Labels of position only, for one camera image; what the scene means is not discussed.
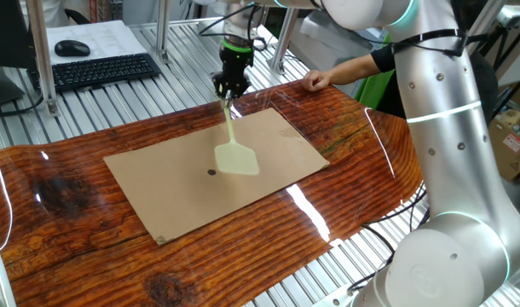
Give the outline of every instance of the black mouse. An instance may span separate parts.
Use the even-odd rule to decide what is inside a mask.
[[[90,47],[79,41],[64,40],[55,45],[55,53],[58,56],[88,56]]]

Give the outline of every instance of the person's arm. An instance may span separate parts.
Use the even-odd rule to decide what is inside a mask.
[[[372,55],[364,55],[343,62],[326,72],[310,71],[303,78],[302,86],[306,90],[317,91],[326,88],[329,84],[350,84],[380,72]]]

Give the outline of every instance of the metal extrusion rail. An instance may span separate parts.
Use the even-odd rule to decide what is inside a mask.
[[[99,90],[68,91],[57,94],[61,116],[50,117],[45,104],[34,112],[0,119],[0,149],[13,145],[44,144],[73,136],[128,124],[166,113],[215,101],[211,72],[221,69],[218,50],[221,38],[197,36],[197,20],[170,23],[167,49],[169,64],[158,61],[162,75],[156,78],[109,85]],[[132,27],[139,42],[155,54],[156,25]],[[309,70],[293,58],[284,63],[285,74],[270,71],[267,59],[274,57],[275,47],[255,55],[250,68],[252,87],[256,91],[299,80]],[[25,92],[23,99],[0,106],[0,112],[31,106],[38,98],[25,70],[5,68],[6,74]],[[417,226],[425,213],[421,203],[414,213]],[[373,227],[396,247],[409,232],[409,212]],[[390,255],[375,236],[361,231],[339,242],[330,252],[288,276],[248,303],[247,307],[311,306],[337,288],[374,272]],[[520,291],[503,286],[483,305],[517,306]]]

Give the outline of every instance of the wooden board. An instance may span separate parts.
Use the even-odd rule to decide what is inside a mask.
[[[243,115],[273,107],[330,161],[297,183],[329,241],[351,237],[421,182],[405,121],[333,87],[311,94],[285,84],[235,107]],[[10,203],[2,256],[18,305],[240,306],[329,250],[285,189],[166,245],[152,240],[103,158],[221,122],[213,103],[1,150],[0,244]]]

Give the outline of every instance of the keyboard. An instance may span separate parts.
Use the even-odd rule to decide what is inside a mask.
[[[123,55],[111,58],[76,61],[52,66],[56,91],[77,90],[137,78],[161,74],[158,65],[149,54]],[[36,92],[40,92],[38,72],[27,70]]]

